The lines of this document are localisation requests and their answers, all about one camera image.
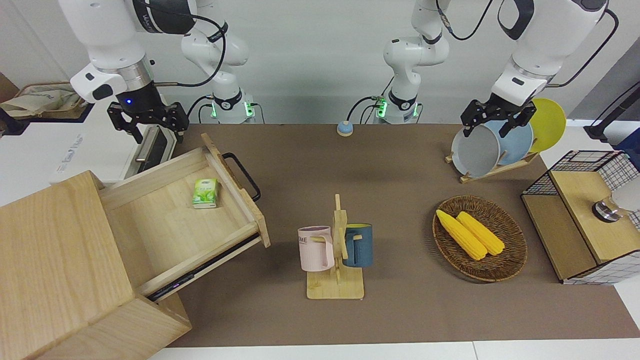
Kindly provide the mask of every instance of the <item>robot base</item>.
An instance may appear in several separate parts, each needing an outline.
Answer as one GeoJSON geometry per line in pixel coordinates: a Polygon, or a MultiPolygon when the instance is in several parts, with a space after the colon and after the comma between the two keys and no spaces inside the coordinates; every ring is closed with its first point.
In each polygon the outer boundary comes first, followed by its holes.
{"type": "Polygon", "coordinates": [[[380,112],[376,112],[376,120],[378,124],[415,124],[418,119],[418,103],[416,102],[409,110],[400,111],[394,110],[391,106],[387,106],[387,110],[384,111],[384,117],[381,117],[380,112]]]}
{"type": "Polygon", "coordinates": [[[215,102],[212,102],[211,116],[202,119],[203,124],[254,124],[255,112],[251,103],[253,96],[244,94],[243,98],[231,110],[224,110],[215,102]]]}

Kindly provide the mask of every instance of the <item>black cable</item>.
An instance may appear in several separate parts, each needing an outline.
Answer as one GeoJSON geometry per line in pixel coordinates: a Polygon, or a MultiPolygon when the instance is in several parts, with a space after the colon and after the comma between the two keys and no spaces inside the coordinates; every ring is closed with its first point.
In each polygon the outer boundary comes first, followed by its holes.
{"type": "Polygon", "coordinates": [[[420,117],[422,116],[422,112],[424,111],[424,105],[421,102],[418,103],[418,106],[420,106],[420,113],[418,114],[418,120],[415,121],[416,124],[420,122],[420,117]]]}
{"type": "Polygon", "coordinates": [[[611,16],[611,18],[613,19],[613,29],[611,30],[611,33],[609,33],[609,36],[602,42],[602,44],[600,44],[600,47],[595,51],[595,53],[593,53],[593,55],[591,55],[591,57],[589,58],[589,60],[587,60],[586,63],[584,63],[584,65],[580,68],[580,70],[578,70],[578,72],[576,72],[571,79],[569,79],[567,82],[562,83],[562,84],[549,84],[547,85],[548,88],[563,88],[567,85],[569,85],[575,78],[578,77],[578,75],[580,75],[580,73],[591,63],[591,60],[593,60],[593,58],[595,58],[598,53],[600,52],[600,50],[602,50],[603,47],[605,47],[605,45],[607,45],[607,43],[609,42],[609,40],[611,40],[611,38],[613,37],[613,35],[616,33],[616,31],[618,30],[618,26],[620,25],[620,20],[618,19],[618,16],[611,11],[610,9],[606,9],[604,10],[605,13],[608,13],[609,16],[611,16]]]}
{"type": "Polygon", "coordinates": [[[465,41],[465,40],[469,40],[472,36],[476,34],[476,31],[478,31],[478,29],[480,28],[480,25],[482,24],[482,21],[484,21],[484,17],[486,16],[486,13],[489,11],[489,7],[491,7],[492,2],[493,0],[489,0],[489,3],[486,5],[486,8],[484,8],[484,12],[480,17],[480,21],[478,21],[476,28],[471,32],[471,34],[469,34],[469,36],[463,37],[463,38],[458,37],[456,34],[453,33],[453,29],[451,28],[451,23],[449,22],[449,19],[447,18],[446,14],[440,7],[440,2],[438,0],[436,0],[436,7],[438,8],[438,13],[440,14],[440,18],[442,19],[442,24],[444,25],[445,28],[447,28],[451,36],[454,37],[456,40],[465,41]]]}
{"type": "Polygon", "coordinates": [[[262,109],[262,105],[258,104],[257,102],[252,102],[251,106],[257,106],[260,108],[260,116],[262,117],[262,123],[266,124],[267,122],[264,121],[264,110],[262,109]]]}
{"type": "Polygon", "coordinates": [[[611,106],[614,106],[624,95],[627,95],[627,93],[629,93],[638,85],[640,85],[640,81],[631,85],[630,88],[628,88],[625,92],[623,92],[622,94],[620,94],[620,96],[618,96],[615,100],[613,100],[613,102],[610,103],[609,106],[607,106],[607,108],[603,112],[601,112],[596,119],[593,120],[593,122],[591,123],[591,126],[593,126],[596,123],[596,121],[598,121],[602,117],[602,115],[604,115],[607,111],[609,111],[609,109],[611,109],[611,106]]]}
{"type": "Polygon", "coordinates": [[[191,115],[191,113],[193,112],[193,109],[195,109],[196,105],[200,101],[203,101],[204,99],[208,99],[208,98],[209,98],[209,95],[201,96],[193,104],[191,104],[191,107],[189,108],[189,111],[187,111],[187,118],[191,115]]]}
{"type": "Polygon", "coordinates": [[[360,125],[362,125],[362,120],[364,119],[364,113],[367,112],[367,109],[369,109],[369,108],[373,109],[373,108],[377,108],[377,107],[378,107],[378,105],[369,105],[366,108],[364,108],[364,110],[362,110],[362,114],[360,115],[360,125]]]}
{"type": "Polygon", "coordinates": [[[358,105],[362,104],[363,102],[367,101],[367,100],[376,100],[377,97],[375,96],[367,96],[367,97],[363,97],[362,99],[358,100],[353,107],[351,108],[351,110],[349,110],[349,115],[347,115],[347,121],[349,121],[349,119],[351,118],[351,114],[353,114],[353,111],[356,110],[356,108],[358,107],[358,105]]]}
{"type": "Polygon", "coordinates": [[[211,104],[204,104],[204,105],[202,105],[202,106],[200,107],[200,109],[198,109],[198,123],[200,123],[200,124],[202,124],[202,117],[201,117],[202,109],[203,109],[203,108],[206,108],[206,107],[212,108],[212,107],[213,107],[213,105],[211,105],[211,104]]]}
{"type": "MultiPolygon", "coordinates": [[[[385,87],[385,89],[384,89],[384,90],[382,90],[382,92],[380,93],[380,96],[384,96],[384,95],[385,95],[385,92],[386,92],[386,91],[387,91],[387,89],[391,86],[391,83],[393,83],[394,78],[395,78],[395,75],[391,77],[391,80],[389,80],[389,83],[387,84],[387,86],[385,87]]],[[[373,114],[373,111],[374,111],[374,109],[372,109],[372,110],[369,112],[369,116],[367,116],[367,120],[364,122],[365,124],[369,122],[369,119],[371,118],[371,114],[373,114]]]]}
{"type": "Polygon", "coordinates": [[[222,62],[225,59],[225,55],[227,53],[227,38],[225,36],[225,30],[215,21],[204,17],[204,16],[199,16],[199,15],[193,15],[193,14],[186,14],[186,13],[177,13],[177,12],[171,12],[169,10],[165,10],[162,8],[158,8],[157,6],[153,6],[150,4],[145,3],[142,0],[135,0],[137,3],[146,6],[147,8],[150,8],[152,10],[155,11],[159,11],[159,12],[163,12],[163,13],[167,13],[170,15],[176,15],[176,16],[181,16],[181,17],[188,17],[190,19],[197,19],[197,20],[202,20],[202,21],[206,21],[209,24],[212,24],[213,26],[215,26],[218,31],[220,32],[221,38],[222,38],[222,51],[220,52],[220,61],[218,62],[218,66],[216,67],[216,70],[214,70],[214,72],[209,76],[209,78],[207,78],[205,81],[202,81],[200,83],[197,84],[184,84],[184,83],[172,83],[172,86],[182,86],[182,87],[186,87],[186,88],[196,88],[198,86],[202,86],[208,82],[211,81],[211,79],[215,78],[216,75],[218,75],[218,72],[220,71],[220,68],[222,67],[222,62]]]}

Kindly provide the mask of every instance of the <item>blue mug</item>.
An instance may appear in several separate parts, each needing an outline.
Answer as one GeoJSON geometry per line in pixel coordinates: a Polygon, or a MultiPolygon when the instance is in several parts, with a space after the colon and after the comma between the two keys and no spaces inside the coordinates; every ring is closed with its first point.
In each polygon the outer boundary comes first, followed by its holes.
{"type": "Polygon", "coordinates": [[[373,265],[373,227],[371,224],[347,224],[344,234],[349,258],[345,266],[365,268],[373,265]]]}

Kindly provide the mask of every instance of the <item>yellow corn cob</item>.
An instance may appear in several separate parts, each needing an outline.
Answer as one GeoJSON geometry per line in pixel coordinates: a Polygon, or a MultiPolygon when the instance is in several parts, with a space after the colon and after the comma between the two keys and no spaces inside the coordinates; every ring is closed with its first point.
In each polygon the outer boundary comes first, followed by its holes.
{"type": "Polygon", "coordinates": [[[480,221],[474,219],[468,213],[462,211],[456,218],[458,221],[467,228],[478,240],[486,247],[491,255],[500,254],[504,250],[504,243],[502,240],[493,234],[486,228],[480,221]]]}
{"type": "Polygon", "coordinates": [[[451,235],[453,240],[456,240],[456,243],[458,243],[473,260],[484,259],[487,253],[486,248],[466,227],[462,226],[454,217],[442,210],[436,210],[436,214],[440,219],[440,223],[449,235],[451,235]]]}

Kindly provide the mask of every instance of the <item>yellow plate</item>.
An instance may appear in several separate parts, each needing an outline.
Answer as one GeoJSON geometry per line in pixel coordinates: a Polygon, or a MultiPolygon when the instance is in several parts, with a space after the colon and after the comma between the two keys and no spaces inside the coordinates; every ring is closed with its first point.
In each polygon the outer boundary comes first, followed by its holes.
{"type": "Polygon", "coordinates": [[[553,100],[533,99],[533,103],[538,110],[529,121],[536,139],[530,151],[540,152],[560,141],[566,128],[566,115],[562,107],[553,100]]]}

